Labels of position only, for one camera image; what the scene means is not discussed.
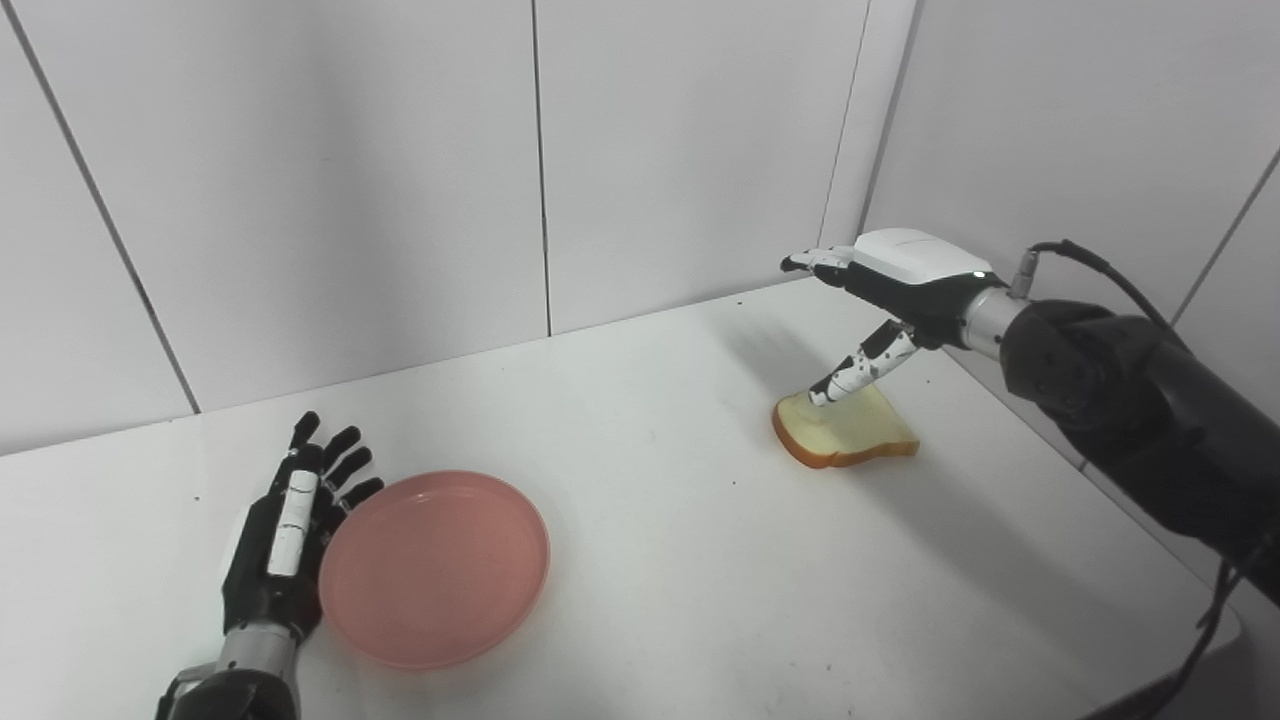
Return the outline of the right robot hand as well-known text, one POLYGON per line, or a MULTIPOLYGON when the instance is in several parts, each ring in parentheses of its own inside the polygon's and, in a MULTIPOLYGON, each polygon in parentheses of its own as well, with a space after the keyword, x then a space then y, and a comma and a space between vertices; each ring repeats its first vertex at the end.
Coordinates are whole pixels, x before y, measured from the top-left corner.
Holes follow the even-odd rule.
POLYGON ((920 348, 952 346, 997 359, 1009 327, 1029 305, 986 260, 923 231, 872 231, 850 245, 791 254, 780 268, 806 272, 888 314, 808 391, 815 406, 873 386, 920 348))

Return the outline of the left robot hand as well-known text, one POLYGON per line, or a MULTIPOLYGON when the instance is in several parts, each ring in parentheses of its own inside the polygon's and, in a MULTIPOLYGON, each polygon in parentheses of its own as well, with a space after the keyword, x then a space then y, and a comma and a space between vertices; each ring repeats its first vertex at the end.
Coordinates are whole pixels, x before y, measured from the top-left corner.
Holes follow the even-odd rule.
POLYGON ((364 475, 372 451, 360 428, 320 442, 320 425, 315 411, 294 424, 274 478, 248 507, 221 583, 224 632, 266 623, 306 641, 323 618, 319 574, 330 542, 385 486, 364 475))

